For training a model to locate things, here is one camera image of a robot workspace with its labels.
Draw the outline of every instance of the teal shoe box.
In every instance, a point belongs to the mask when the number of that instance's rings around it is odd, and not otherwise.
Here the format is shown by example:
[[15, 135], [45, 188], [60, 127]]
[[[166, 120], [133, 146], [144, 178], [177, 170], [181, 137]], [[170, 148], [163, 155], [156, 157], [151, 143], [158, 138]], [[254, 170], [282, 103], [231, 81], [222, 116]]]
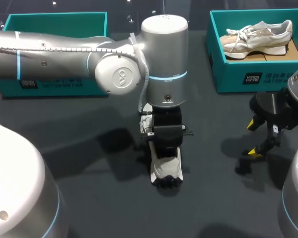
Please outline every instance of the teal shoe box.
[[[37, 32], [67, 37], [108, 36], [106, 12], [10, 14], [4, 31]], [[0, 80], [3, 97], [107, 96], [92, 78], [55, 81]]]
[[298, 9], [211, 11], [207, 30], [207, 52], [219, 93], [278, 91], [298, 70], [298, 60], [228, 62], [220, 42], [226, 29], [240, 30], [260, 21], [267, 24], [293, 22], [293, 42], [298, 50]]

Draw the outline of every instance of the white sneaker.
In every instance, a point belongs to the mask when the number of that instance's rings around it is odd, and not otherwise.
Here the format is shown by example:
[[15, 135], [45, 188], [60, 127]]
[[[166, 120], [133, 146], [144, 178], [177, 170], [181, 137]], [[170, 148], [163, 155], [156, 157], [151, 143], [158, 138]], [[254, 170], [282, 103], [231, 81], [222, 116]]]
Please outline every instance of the white sneaker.
[[[152, 106], [147, 103], [143, 111], [152, 112]], [[142, 116], [140, 121], [140, 133], [149, 132], [152, 132], [152, 115]], [[157, 186], [172, 187], [180, 185], [183, 181], [180, 148], [177, 148], [176, 155], [173, 157], [159, 158], [152, 141], [149, 141], [149, 147], [151, 151], [151, 182]]]
[[285, 55], [293, 34], [293, 23], [286, 20], [281, 24], [266, 24], [261, 21], [245, 26], [239, 31], [227, 29], [220, 38], [224, 54], [233, 59], [243, 59], [251, 52], [268, 55]]

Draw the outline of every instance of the cable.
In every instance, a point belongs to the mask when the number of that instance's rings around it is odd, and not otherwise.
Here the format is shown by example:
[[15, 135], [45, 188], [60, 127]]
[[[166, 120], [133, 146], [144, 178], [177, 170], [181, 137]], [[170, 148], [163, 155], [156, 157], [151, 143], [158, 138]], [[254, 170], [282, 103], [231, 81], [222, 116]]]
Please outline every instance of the cable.
[[144, 86], [143, 86], [143, 89], [141, 90], [141, 93], [140, 93], [140, 96], [139, 96], [139, 102], [138, 102], [138, 112], [141, 113], [143, 111], [143, 99], [144, 99], [144, 95], [145, 95], [145, 92], [147, 90], [147, 87], [148, 87], [148, 84], [149, 84], [149, 69], [148, 69], [148, 66], [146, 64], [146, 62], [141, 59], [142, 61], [142, 64], [145, 68], [145, 82], [144, 82]]
[[0, 50], [8, 50], [8, 51], [42, 51], [42, 52], [94, 52], [94, 53], [109, 53], [115, 54], [119, 56], [126, 56], [133, 60], [137, 60], [135, 54], [130, 52], [124, 52], [116, 49], [108, 49], [108, 48], [97, 48], [97, 47], [5, 47], [0, 46]]
[[137, 40], [136, 40], [136, 37], [135, 37], [134, 33], [130, 33], [130, 41], [131, 41], [131, 44], [134, 47], [134, 51], [135, 51], [136, 56], [138, 58], [137, 62], [138, 62], [138, 68], [139, 68], [140, 72], [141, 72], [142, 67], [145, 70], [145, 82], [144, 82], [143, 89], [140, 93], [139, 102], [138, 102], [138, 112], [142, 113], [144, 94], [145, 94], [145, 92], [147, 90], [147, 86], [149, 84], [149, 68], [147, 66], [146, 60], [144, 59], [144, 57], [142, 57], [141, 50], [138, 47], [138, 43], [137, 43]]

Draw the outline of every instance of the robot logo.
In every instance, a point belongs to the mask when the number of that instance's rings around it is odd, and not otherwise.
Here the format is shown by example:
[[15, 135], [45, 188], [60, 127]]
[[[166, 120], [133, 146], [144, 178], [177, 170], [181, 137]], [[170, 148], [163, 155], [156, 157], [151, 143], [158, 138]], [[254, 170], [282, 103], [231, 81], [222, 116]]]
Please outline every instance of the robot logo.
[[128, 68], [119, 68], [115, 71], [113, 79], [117, 88], [126, 88], [133, 81], [133, 73]]
[[121, 70], [119, 71], [119, 76], [120, 86], [124, 86], [124, 84], [126, 83], [126, 73], [123, 70]]

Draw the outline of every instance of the dark gray tabletop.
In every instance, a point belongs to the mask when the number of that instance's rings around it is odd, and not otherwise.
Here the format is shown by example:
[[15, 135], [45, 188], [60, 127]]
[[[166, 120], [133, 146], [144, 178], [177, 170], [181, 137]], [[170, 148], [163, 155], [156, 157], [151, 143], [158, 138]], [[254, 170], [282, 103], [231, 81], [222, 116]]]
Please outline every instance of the dark gray tabletop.
[[262, 142], [266, 128], [246, 130], [251, 94], [216, 93], [205, 34], [191, 31], [189, 37], [182, 113], [195, 135], [182, 144], [180, 189], [152, 186], [148, 158], [135, 150], [140, 88], [109, 98], [2, 100], [0, 94], [1, 124], [29, 139], [55, 176], [72, 238], [281, 237], [277, 206], [298, 148], [298, 127], [284, 133], [268, 163], [237, 175], [240, 153]]

